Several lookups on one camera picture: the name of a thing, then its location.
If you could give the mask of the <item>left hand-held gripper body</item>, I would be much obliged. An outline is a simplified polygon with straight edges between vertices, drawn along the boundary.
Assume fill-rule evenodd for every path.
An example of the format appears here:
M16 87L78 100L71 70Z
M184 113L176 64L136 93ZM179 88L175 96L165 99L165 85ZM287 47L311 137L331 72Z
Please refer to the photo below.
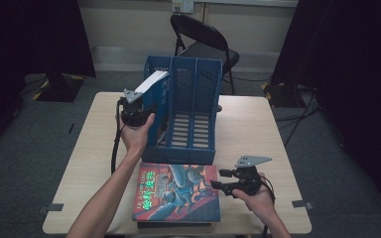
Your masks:
M145 106L142 92L125 89L118 104L122 106L122 110L118 111L121 121L130 127L140 127L146 123L149 117L145 110L154 103Z

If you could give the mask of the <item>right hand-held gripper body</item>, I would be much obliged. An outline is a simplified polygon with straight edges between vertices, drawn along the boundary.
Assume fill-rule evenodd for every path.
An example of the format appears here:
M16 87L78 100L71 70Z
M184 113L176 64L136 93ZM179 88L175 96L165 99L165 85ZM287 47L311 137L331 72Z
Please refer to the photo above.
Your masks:
M271 160L271 157L241 156L235 164L238 178L238 182L236 182L237 188L235 189L242 190L248 195L254 195L262 185L265 185L273 194L273 189L262 181L256 169L257 165Z

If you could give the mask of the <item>blue book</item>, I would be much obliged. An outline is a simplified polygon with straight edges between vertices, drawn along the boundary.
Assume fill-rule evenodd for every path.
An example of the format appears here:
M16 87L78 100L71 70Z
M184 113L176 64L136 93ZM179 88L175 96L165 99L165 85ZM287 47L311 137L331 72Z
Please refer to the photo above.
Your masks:
M169 119L169 76L164 70L156 70L135 89L143 93L144 105L158 105L154 123L148 134L148 145L157 146L166 134Z

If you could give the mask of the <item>blue plastic file rack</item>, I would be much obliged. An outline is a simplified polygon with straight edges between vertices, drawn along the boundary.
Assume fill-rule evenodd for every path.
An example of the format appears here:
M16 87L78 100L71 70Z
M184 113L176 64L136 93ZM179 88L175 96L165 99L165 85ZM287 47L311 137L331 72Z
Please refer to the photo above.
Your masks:
M149 146L146 163L211 165L215 155L215 120L222 82L218 59L147 57L144 76L156 70L169 76L169 119L166 134Z

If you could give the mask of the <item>red illustrated book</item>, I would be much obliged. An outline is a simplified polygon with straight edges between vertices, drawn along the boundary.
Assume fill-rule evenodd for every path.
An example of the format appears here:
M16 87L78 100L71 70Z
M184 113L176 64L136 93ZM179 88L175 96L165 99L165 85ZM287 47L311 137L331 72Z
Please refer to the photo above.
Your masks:
M220 221L216 166L141 163L132 219L137 222Z

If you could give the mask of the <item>black book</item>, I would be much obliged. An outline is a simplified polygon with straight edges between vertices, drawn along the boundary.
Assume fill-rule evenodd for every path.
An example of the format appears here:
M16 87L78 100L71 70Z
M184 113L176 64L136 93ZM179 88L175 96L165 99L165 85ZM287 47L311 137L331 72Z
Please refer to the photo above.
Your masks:
M168 228L168 227L205 227L211 226L211 222L168 222L168 221L139 221L138 228Z

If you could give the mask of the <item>person's left hand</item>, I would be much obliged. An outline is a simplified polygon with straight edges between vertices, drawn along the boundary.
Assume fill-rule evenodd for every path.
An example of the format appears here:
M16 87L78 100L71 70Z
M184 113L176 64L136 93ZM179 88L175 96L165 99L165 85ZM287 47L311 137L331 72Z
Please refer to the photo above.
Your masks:
M147 118L146 123L140 127L130 127L125 125L123 121L120 121L119 125L122 129L121 138L125 145L128 157L141 157L147 146L148 132L154 123L154 119L155 114L151 113Z

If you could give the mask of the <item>person's right hand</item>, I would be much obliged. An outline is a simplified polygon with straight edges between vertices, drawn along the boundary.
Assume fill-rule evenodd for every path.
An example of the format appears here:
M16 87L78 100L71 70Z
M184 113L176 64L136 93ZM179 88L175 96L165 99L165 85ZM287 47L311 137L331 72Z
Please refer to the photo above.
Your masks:
M264 224L271 223L276 216L273 198L271 197L269 189L265 185L262 185L254 195L248 195L239 189L234 189L232 194L243 200L247 208Z

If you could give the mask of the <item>grey tape piece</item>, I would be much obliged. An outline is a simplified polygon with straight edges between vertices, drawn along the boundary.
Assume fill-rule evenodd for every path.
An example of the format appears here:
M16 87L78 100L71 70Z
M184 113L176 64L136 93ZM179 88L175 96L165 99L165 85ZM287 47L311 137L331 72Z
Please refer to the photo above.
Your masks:
M51 203L48 205L43 205L38 209L39 213L47 214L49 211L62 211L64 205L62 203Z
M314 205L310 201L304 201L304 200L293 200L292 205L295 208L298 207L304 207L306 210L314 209Z

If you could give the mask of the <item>black stand base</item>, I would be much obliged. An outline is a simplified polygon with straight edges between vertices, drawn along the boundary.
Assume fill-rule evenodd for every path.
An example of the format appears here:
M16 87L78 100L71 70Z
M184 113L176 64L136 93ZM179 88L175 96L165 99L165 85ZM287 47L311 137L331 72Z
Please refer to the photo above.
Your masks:
M47 73L45 82L34 94L33 100L74 102L84 78L78 75Z
M306 103L301 94L296 89L290 89L284 84L262 85L265 97L269 101L271 107L274 108L305 108Z

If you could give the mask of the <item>black folding chair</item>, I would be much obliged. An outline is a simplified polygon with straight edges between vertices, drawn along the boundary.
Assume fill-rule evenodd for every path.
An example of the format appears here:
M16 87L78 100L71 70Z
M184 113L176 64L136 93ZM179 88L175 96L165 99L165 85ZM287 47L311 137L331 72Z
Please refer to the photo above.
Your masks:
M225 81L234 94L232 68L239 62L240 54L228 46L218 30L204 22L183 14L172 15L170 22L177 37L175 56L221 60L222 75L229 75Z

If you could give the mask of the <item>black curtain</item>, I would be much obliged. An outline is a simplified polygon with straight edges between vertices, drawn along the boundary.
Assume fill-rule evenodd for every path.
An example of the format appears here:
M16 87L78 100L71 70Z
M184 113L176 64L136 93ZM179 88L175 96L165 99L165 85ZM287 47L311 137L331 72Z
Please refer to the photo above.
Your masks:
M381 0L298 0L272 81L317 90L381 192Z
M0 0L0 133L36 73L96 76L78 0Z

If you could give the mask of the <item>white wall socket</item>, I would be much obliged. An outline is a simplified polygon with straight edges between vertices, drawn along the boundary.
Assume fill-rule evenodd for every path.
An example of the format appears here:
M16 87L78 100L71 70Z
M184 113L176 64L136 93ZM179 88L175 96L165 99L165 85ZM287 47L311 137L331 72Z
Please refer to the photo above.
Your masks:
M174 13L192 14L194 3L192 0L172 0L172 11Z

